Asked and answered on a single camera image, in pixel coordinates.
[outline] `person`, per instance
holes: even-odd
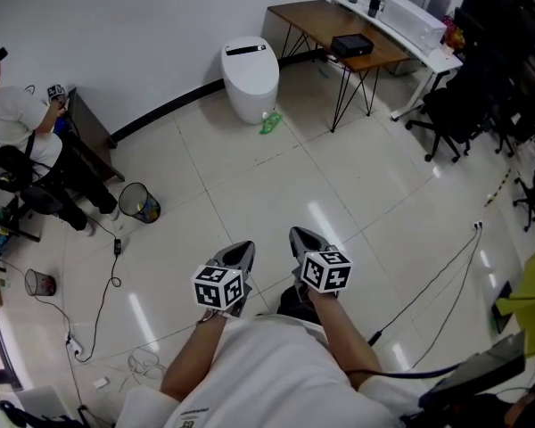
[[[0,49],[0,62],[7,52]],[[29,157],[35,162],[34,184],[41,186],[62,204],[57,215],[74,229],[92,235],[86,214],[71,199],[66,187],[82,193],[110,220],[117,219],[119,206],[91,169],[54,133],[65,102],[53,99],[45,106],[38,98],[19,87],[0,87],[0,147],[15,146],[26,152],[35,132]]]
[[[420,411],[424,383],[349,373],[381,365],[334,295],[309,290],[303,306],[293,296],[294,287],[282,296],[287,316],[227,322],[207,312],[160,391],[128,392],[117,428],[385,428]]]

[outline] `white t-shirt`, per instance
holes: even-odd
[[[23,89],[0,87],[0,147],[16,146],[26,152],[31,133],[46,113],[47,107]],[[30,158],[51,168],[61,151],[62,140],[56,134],[36,134]],[[40,176],[49,171],[41,165],[36,165],[34,170]]]
[[[372,377],[354,391],[323,329],[284,316],[228,323],[211,369],[182,402],[129,391],[117,428],[388,428],[419,412],[424,383]]]

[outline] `wastebasket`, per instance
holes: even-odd
[[[54,296],[57,284],[51,276],[29,269],[24,276],[26,292],[29,296]]]
[[[159,202],[140,182],[129,184],[119,197],[121,212],[145,224],[151,224],[161,215]]]

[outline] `cable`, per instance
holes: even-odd
[[[91,220],[93,220],[98,226],[100,226],[103,230],[105,230],[109,235],[111,235],[114,239],[119,239],[117,236],[115,236],[114,233],[110,232],[107,228],[105,228],[103,225],[101,225],[99,222],[97,222],[94,218],[92,218],[91,216],[88,216],[88,217]]]
[[[345,371],[346,375],[364,374],[364,375],[381,375],[383,377],[391,377],[393,379],[432,379],[446,375],[452,371],[456,371],[461,363],[457,365],[445,367],[437,371],[429,371],[427,373],[381,373],[378,371],[371,371],[370,369],[353,369],[352,371]]]
[[[6,261],[6,260],[0,260],[2,263],[4,263],[5,265],[8,265],[9,267],[11,268],[14,268],[16,271],[18,271],[22,277],[24,278],[24,284],[26,285],[26,289],[29,288],[28,286],[28,281],[26,280],[26,275],[24,275],[24,273],[18,268],[18,267],[15,267],[12,263]],[[49,304],[50,306],[53,306],[54,308],[56,308],[58,311],[60,311],[64,317],[65,320],[68,321],[68,329],[69,329],[69,334],[71,334],[71,321],[70,321],[70,318],[65,314],[65,312],[63,312],[63,309],[60,309],[58,306],[56,306],[55,304],[53,303],[50,303],[48,301],[43,301],[43,300],[40,300],[37,295],[30,295],[32,298],[34,298],[35,300],[39,301],[40,303],[43,303],[43,304]],[[79,405],[81,407],[84,408],[84,410],[93,418],[99,420],[100,422],[104,422],[105,424],[108,424],[109,426],[112,426],[112,423],[110,422],[107,422],[106,420],[103,420],[102,418],[96,416],[95,414],[93,414],[89,409],[86,408],[86,406],[83,404],[83,400],[81,399],[81,393],[79,392],[79,386],[78,386],[78,381],[75,377],[75,371],[73,369],[73,363],[71,363],[71,358],[70,358],[70,353],[68,352],[68,344],[69,344],[69,340],[67,340],[65,342],[65,354],[68,358],[68,362],[70,363],[70,370],[71,370],[71,377],[73,378],[73,384],[75,385],[75,391],[76,393],[78,394],[78,401],[79,401]]]
[[[407,304],[407,306],[406,306],[405,308],[403,308],[403,309],[402,309],[402,310],[401,310],[401,311],[400,311],[400,312],[399,312],[399,313],[398,313],[398,314],[397,314],[397,315],[396,315],[396,316],[395,316],[395,317],[394,317],[388,324],[386,324],[382,329],[380,329],[378,332],[376,332],[375,334],[373,334],[373,336],[371,337],[371,339],[368,341],[368,344],[369,344],[370,346],[372,346],[373,344],[375,344],[375,343],[379,340],[379,338],[383,335],[383,331],[386,330],[389,326],[391,326],[391,325],[396,321],[397,318],[399,318],[402,314],[404,314],[404,313],[406,312],[406,310],[407,310],[408,308],[410,308],[410,306],[412,306],[412,305],[414,304],[414,302],[415,302],[416,300],[418,300],[418,298],[420,298],[420,296],[421,296],[424,292],[426,292],[426,290],[428,290],[428,287],[430,287],[430,286],[434,283],[434,281],[436,281],[436,279],[438,279],[438,277],[440,277],[440,275],[441,275],[446,269],[448,269],[448,267],[449,267],[449,266],[450,266],[450,265],[451,265],[451,264],[452,264],[452,263],[453,263],[453,262],[460,256],[460,254],[465,250],[465,248],[467,248],[467,246],[469,246],[470,243],[475,239],[475,237],[477,236],[477,234],[478,234],[478,228],[476,227],[476,228],[475,228],[475,233],[473,234],[472,239],[470,239],[470,241],[468,241],[468,242],[465,244],[465,246],[464,246],[462,249],[460,249],[460,250],[458,251],[458,253],[454,256],[454,258],[453,258],[452,260],[450,260],[450,261],[446,264],[446,266],[445,266],[444,268],[442,268],[442,269],[438,272],[438,274],[437,274],[437,275],[436,275],[436,276],[435,276],[435,277],[428,283],[428,285],[426,285],[426,286],[422,289],[422,291],[420,291],[420,292],[415,296],[415,298],[414,298],[412,301],[410,301],[410,302]]]
[[[29,291],[28,291],[29,285],[28,285],[28,281],[26,280],[26,275],[25,275],[19,268],[15,267],[12,263],[8,263],[7,261],[5,261],[5,260],[1,260],[1,259],[0,259],[0,261],[1,261],[2,263],[4,263],[5,265],[8,265],[9,267],[14,268],[16,271],[18,271],[18,272],[21,274],[21,276],[24,278],[24,284],[26,285],[26,292],[28,292],[28,294],[29,294]],[[65,314],[65,312],[63,312],[63,309],[61,309],[60,307],[56,306],[55,304],[53,304],[53,303],[51,303],[51,302],[49,302],[49,301],[43,301],[43,300],[40,300],[40,299],[38,298],[39,295],[30,295],[30,296],[31,296],[32,298],[35,298],[37,301],[39,301],[39,302],[42,303],[42,304],[49,304],[50,306],[53,306],[54,308],[56,308],[57,310],[59,310],[59,311],[62,313],[62,315],[63,315],[63,317],[65,318],[65,320],[68,321],[68,328],[70,329],[70,333],[71,333],[71,320],[70,320],[70,318]]]
[[[145,353],[153,355],[155,357],[155,360],[139,361],[135,357],[135,352],[137,350],[142,350]],[[142,377],[146,377],[148,379],[152,379],[154,381],[160,381],[160,380],[162,380],[162,378],[164,377],[165,373],[167,372],[167,368],[165,366],[161,365],[161,358],[156,353],[151,352],[150,350],[143,349],[142,347],[137,347],[136,349],[133,349],[133,351],[129,354],[129,356],[127,357],[127,366],[128,366],[128,370],[131,372],[131,374],[129,374],[125,378],[125,380],[123,381],[123,383],[119,387],[119,393],[121,393],[121,391],[123,390],[123,387],[125,386],[125,383],[129,379],[129,377],[133,377],[133,379],[135,379],[136,383],[141,385],[141,383],[136,378],[138,375],[141,375]],[[155,376],[151,376],[150,375],[150,372],[153,369],[156,369],[156,370],[159,371],[159,376],[155,377]]]
[[[430,347],[426,350],[426,352],[423,354],[423,356],[420,357],[420,358],[418,359],[418,361],[416,361],[416,363],[415,363],[414,366],[412,366],[413,368],[414,368],[414,367],[417,367],[418,364],[424,359],[424,357],[426,357],[426,355],[428,355],[428,352],[430,352],[430,350],[432,350],[432,347],[434,347],[434,344],[436,343],[436,341],[437,341],[438,338],[440,337],[440,335],[441,335],[441,333],[442,333],[442,330],[444,329],[444,326],[445,326],[446,323],[448,322],[449,317],[452,315],[452,312],[454,311],[454,308],[456,307],[457,302],[458,302],[458,300],[460,299],[460,295],[462,294],[462,291],[464,290],[465,280],[467,279],[467,273],[468,273],[468,271],[470,270],[470,265],[472,264],[473,257],[475,256],[475,251],[477,250],[478,245],[480,244],[480,240],[481,240],[481,238],[482,238],[482,231],[483,231],[483,229],[480,227],[480,235],[479,235],[479,237],[478,237],[477,242],[475,243],[475,247],[473,248],[472,257],[470,257],[470,261],[467,262],[467,267],[465,268],[465,275],[464,275],[464,278],[462,279],[462,284],[460,285],[460,290],[459,290],[459,292],[457,293],[457,297],[456,297],[456,299],[454,300],[454,304],[452,304],[452,307],[450,308],[448,315],[447,315],[446,318],[444,319],[444,322],[442,322],[442,325],[441,325],[441,327],[440,327],[440,330],[438,331],[438,334],[436,334],[436,337],[434,338],[434,341],[432,341],[432,344],[431,344]]]
[[[121,287],[122,281],[118,277],[113,275],[115,271],[115,265],[117,265],[118,258],[119,258],[119,254],[115,255],[115,260],[113,261],[113,266],[111,267],[111,277],[107,281],[107,284],[105,285],[105,289],[103,290],[103,296],[101,298],[101,306],[99,307],[99,310],[97,311],[97,318],[95,319],[95,327],[94,327],[94,332],[93,332],[93,346],[91,347],[91,352],[89,352],[89,356],[83,360],[77,357],[77,352],[76,352],[75,359],[79,363],[86,363],[87,361],[89,361],[91,357],[93,356],[93,353],[95,352],[95,345],[97,343],[97,324],[99,323],[99,317],[101,316],[103,304],[105,304],[105,295],[107,294],[107,289],[109,289],[109,284],[113,284],[113,287],[116,287],[116,288]]]

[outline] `black backpack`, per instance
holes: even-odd
[[[22,152],[14,146],[0,147],[0,189],[16,193],[32,184],[35,162],[29,157],[34,146],[36,132],[32,132]]]

